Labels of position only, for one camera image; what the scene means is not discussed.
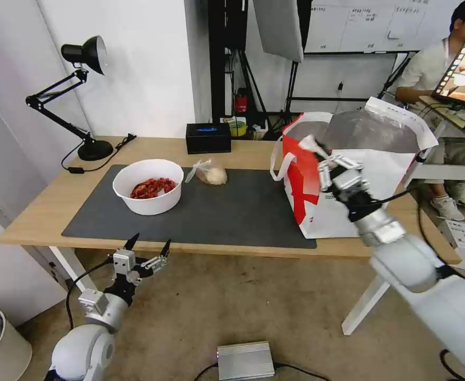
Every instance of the wooden table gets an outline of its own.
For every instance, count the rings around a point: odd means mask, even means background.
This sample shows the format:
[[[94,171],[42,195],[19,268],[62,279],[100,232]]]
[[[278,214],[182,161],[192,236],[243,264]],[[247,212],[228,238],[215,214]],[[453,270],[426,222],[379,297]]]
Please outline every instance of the wooden table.
[[[113,146],[121,138],[102,137]],[[62,171],[58,177],[24,210],[21,215],[0,236],[1,243],[31,246],[48,246],[69,273],[72,279],[84,272],[84,268],[72,248],[116,249],[124,241],[63,237],[61,232],[83,205],[90,193],[114,164],[131,164],[149,158],[165,158],[182,167],[192,166],[203,158],[217,158],[225,168],[269,169],[274,142],[233,141],[231,153],[187,155],[184,139],[137,138],[126,145],[104,168],[83,175],[72,175]],[[101,161],[83,162],[75,159],[73,166],[91,169]],[[404,225],[408,232],[419,235],[416,223],[416,203],[410,195],[392,201],[388,210]],[[429,239],[444,260],[451,264],[460,262],[457,254],[425,216],[424,227]],[[135,250],[159,251],[164,242],[138,241]],[[318,258],[368,261],[371,249],[363,245],[359,238],[320,239],[316,249],[294,249],[278,247],[224,246],[210,244],[178,243],[171,244],[172,252],[203,253],[215,255],[249,255],[282,258]],[[89,277],[78,283],[81,290],[95,288]],[[350,334],[380,299],[387,284],[376,279],[362,297],[346,322],[344,332]]]
[[[464,138],[465,139],[465,120],[458,117],[448,110],[448,106],[429,96],[419,98],[421,103],[426,107],[424,114],[434,113],[441,121],[434,130],[436,138]],[[426,159],[434,148],[429,148],[420,154],[422,159]],[[403,184],[408,186],[411,180],[418,179],[439,179],[439,180],[461,180],[465,181],[465,165],[449,164],[425,164],[415,161],[408,169],[404,177]]]

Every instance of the man's hand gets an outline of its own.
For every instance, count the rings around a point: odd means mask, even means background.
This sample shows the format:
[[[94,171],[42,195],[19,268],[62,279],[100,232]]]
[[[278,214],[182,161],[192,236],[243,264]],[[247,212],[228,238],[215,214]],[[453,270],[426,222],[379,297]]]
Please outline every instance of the man's hand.
[[[399,87],[395,91],[395,99],[402,103],[419,102],[421,96],[431,96],[433,90],[414,90],[412,87]]]

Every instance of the white shirt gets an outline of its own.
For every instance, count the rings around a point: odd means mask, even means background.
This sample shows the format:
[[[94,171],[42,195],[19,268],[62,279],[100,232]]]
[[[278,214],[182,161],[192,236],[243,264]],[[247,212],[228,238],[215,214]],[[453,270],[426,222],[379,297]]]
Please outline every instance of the white shirt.
[[[414,90],[434,90],[449,68],[454,57],[450,57],[448,39],[417,53],[398,79],[396,87],[413,87]]]

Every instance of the red food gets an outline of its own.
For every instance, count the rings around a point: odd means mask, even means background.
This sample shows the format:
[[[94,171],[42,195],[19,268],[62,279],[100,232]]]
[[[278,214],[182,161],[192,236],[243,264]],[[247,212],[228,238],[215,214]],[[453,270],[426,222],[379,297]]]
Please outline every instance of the red food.
[[[176,187],[176,183],[171,179],[161,177],[160,179],[151,178],[143,183],[137,184],[130,198],[146,199],[158,196],[158,193],[163,189],[164,193],[169,193]]]

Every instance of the man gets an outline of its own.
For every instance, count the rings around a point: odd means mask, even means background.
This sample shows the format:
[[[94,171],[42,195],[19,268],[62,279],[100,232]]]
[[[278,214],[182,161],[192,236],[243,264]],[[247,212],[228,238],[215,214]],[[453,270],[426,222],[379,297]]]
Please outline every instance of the man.
[[[465,43],[465,1],[453,12],[450,35],[438,44],[416,54],[404,70],[398,82],[395,98],[402,103],[415,104],[419,97],[432,95],[451,62]],[[427,163],[443,164],[444,157],[453,164],[465,164],[465,139],[440,139]],[[465,218],[458,210],[457,203],[465,206],[465,182],[448,186],[448,193],[443,180],[427,180],[432,191],[431,205],[444,219],[463,221]]]

